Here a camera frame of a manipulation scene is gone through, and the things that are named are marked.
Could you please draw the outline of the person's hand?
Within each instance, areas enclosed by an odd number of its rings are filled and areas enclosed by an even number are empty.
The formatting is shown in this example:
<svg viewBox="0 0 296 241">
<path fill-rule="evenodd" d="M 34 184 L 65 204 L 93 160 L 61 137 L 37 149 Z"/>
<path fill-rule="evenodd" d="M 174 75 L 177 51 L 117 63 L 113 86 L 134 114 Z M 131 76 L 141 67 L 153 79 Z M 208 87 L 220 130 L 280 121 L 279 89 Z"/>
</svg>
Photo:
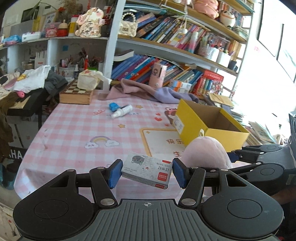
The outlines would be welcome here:
<svg viewBox="0 0 296 241">
<path fill-rule="evenodd" d="M 296 200 L 296 186 L 287 187 L 271 196 L 280 205 L 284 205 Z"/>
</svg>

